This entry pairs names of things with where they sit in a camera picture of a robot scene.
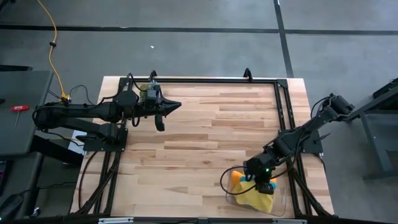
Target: red screwdriver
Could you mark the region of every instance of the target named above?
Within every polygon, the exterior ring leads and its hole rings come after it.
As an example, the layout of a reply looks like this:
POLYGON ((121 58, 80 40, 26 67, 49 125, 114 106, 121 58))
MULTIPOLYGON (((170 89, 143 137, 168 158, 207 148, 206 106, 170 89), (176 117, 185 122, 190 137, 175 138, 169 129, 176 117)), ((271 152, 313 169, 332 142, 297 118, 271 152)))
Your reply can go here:
POLYGON ((29 110, 29 106, 27 106, 27 105, 13 106, 11 108, 11 110, 15 111, 15 112, 18 112, 17 119, 15 121, 15 126, 14 126, 14 129, 16 129, 17 128, 18 119, 19 119, 19 113, 21 111, 29 110))

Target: yellow extension cord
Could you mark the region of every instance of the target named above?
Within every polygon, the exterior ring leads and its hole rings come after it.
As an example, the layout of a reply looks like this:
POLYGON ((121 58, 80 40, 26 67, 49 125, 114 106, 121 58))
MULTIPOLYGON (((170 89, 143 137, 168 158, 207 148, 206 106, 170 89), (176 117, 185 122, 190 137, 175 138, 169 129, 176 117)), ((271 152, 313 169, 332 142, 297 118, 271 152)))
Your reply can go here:
MULTIPOLYGON (((53 39, 52 42, 55 43, 55 42, 57 41, 57 26, 55 25, 55 22, 54 22, 54 20, 52 19, 51 14, 50 14, 50 13, 48 12, 48 10, 44 7, 44 5, 40 2, 40 0, 37 0, 37 2, 42 6, 42 8, 44 9, 45 13, 47 13, 47 15, 49 16, 49 18, 50 18, 50 20, 51 20, 51 22, 52 22, 52 25, 54 26, 55 35, 54 35, 54 39, 53 39)), ((63 90, 63 86, 62 86, 62 82, 61 82, 60 75, 58 74, 57 70, 55 69, 55 67, 54 67, 54 65, 53 65, 53 63, 52 63, 51 57, 52 57, 53 49, 54 49, 54 46, 51 45, 50 53, 49 53, 49 62, 50 62, 50 65, 51 65, 52 70, 54 71, 54 73, 56 74, 56 76, 57 76, 57 78, 58 78, 58 82, 59 82, 60 87, 61 87, 61 94, 62 94, 62 95, 61 95, 61 98, 63 98, 63 99, 68 99, 68 98, 69 98, 69 95, 66 95, 66 94, 65 94, 65 92, 64 92, 64 90, 63 90)))

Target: clear plastic container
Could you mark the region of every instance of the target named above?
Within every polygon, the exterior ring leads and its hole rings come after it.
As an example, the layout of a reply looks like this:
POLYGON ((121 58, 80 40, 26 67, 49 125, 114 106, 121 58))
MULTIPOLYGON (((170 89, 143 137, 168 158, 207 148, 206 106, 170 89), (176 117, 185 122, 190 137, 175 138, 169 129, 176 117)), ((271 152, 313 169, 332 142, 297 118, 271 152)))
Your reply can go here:
MULTIPOLYGON (((234 171, 234 170, 239 171, 242 174, 244 173, 243 168, 237 167, 236 169, 230 170, 229 175, 228 175, 229 178, 228 178, 228 185, 227 185, 229 192, 232 191, 231 174, 232 174, 232 171, 234 171)), ((243 202, 243 204, 239 204, 235 199, 235 195, 227 194, 226 201, 231 205, 236 205, 236 206, 247 208, 250 210, 257 211, 257 212, 268 213, 271 215, 275 215, 277 217, 281 217, 284 215, 284 213, 286 211, 286 198, 287 198, 286 193, 287 193, 286 178, 283 178, 283 177, 277 178, 277 187, 274 190, 274 194, 270 195, 270 197, 272 197, 271 212, 266 212, 265 210, 256 209, 253 206, 251 206, 249 203, 243 202)))

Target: wooden tabletop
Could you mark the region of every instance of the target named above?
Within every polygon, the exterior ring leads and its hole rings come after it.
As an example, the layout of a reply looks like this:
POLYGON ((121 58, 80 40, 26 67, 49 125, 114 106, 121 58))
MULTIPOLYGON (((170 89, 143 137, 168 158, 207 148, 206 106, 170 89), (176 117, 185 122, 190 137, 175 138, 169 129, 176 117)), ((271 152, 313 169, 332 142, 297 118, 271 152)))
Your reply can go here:
MULTIPOLYGON (((99 99, 117 92, 120 77, 104 77, 99 99)), ((288 79, 297 126, 310 118, 304 81, 288 79)), ((129 137, 119 166, 112 216, 269 218, 270 214, 230 205, 220 188, 220 175, 262 151, 280 129, 274 87, 270 84, 161 83, 164 96, 182 106, 164 118, 165 131, 156 131, 154 118, 128 124, 129 137)), ((82 201, 98 185, 104 153, 99 152, 83 179, 82 201)), ((85 156, 82 168, 87 161, 85 156)), ((322 163, 303 155, 308 188, 333 213, 322 163)), ((274 173, 286 169, 279 166, 274 173)), ((287 175, 278 178, 278 186, 287 175)), ((298 189, 300 208, 304 211, 298 189)), ((77 210, 77 192, 72 212, 77 210)), ((283 217, 294 217, 287 190, 283 217)))

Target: concrete floor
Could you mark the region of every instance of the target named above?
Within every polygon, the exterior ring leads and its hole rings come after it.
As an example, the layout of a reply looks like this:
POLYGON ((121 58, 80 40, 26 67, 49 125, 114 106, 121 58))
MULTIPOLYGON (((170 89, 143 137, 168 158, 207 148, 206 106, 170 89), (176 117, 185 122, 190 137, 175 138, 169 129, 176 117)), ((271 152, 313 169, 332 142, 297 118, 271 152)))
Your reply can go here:
MULTIPOLYGON (((398 30, 391 0, 280 0, 286 29, 398 30)), ((273 0, 70 0, 44 1, 58 25, 129 27, 215 27, 277 29, 273 0)), ((17 1, 0 13, 0 23, 50 25, 34 0, 17 1)), ((53 61, 64 88, 84 84, 97 99, 102 77, 132 72, 148 75, 240 77, 246 67, 255 77, 286 77, 279 34, 61 31, 53 61)), ((0 30, 0 64, 49 70, 51 31, 0 30)), ((287 35, 295 78, 304 78, 310 104, 333 92, 360 104, 396 78, 396 35, 287 35)), ((59 93, 55 80, 51 89, 59 93)), ((75 102, 85 101, 83 90, 75 102)), ((398 222, 397 181, 365 184, 362 176, 378 169, 362 125, 329 124, 321 133, 326 175, 335 213, 345 218, 398 222)), ((57 161, 46 161, 40 182, 59 172, 76 178, 57 161)), ((69 209, 44 192, 43 215, 69 209)))

